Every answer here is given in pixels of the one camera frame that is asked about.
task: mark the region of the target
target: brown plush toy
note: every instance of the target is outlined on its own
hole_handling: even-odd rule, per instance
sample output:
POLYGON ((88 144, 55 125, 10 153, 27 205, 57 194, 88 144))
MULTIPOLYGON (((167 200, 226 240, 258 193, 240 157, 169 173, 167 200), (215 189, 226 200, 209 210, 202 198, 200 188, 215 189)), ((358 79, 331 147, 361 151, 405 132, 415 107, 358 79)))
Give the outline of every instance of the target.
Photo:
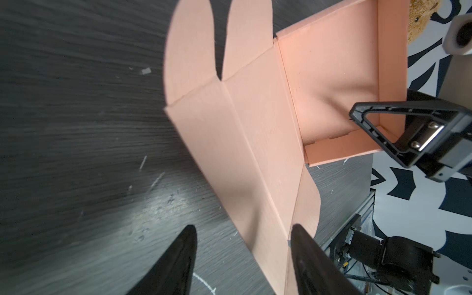
POLYGON ((441 0, 410 0, 408 44, 418 38, 428 25, 433 13, 441 6, 441 0))

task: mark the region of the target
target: wood grain surface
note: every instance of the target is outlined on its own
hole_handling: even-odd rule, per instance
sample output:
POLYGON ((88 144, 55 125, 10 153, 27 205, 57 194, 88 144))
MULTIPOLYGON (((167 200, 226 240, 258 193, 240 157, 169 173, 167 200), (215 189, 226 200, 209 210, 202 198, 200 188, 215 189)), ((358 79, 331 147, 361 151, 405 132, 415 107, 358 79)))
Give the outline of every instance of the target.
MULTIPOLYGON (((335 2, 274 0, 274 31, 335 2)), ((162 110, 176 3, 0 4, 0 293, 125 294, 189 223, 215 294, 273 293, 162 110)), ((229 3, 212 1, 219 73, 229 3)), ((367 196, 371 156, 320 168, 319 243, 367 196)))

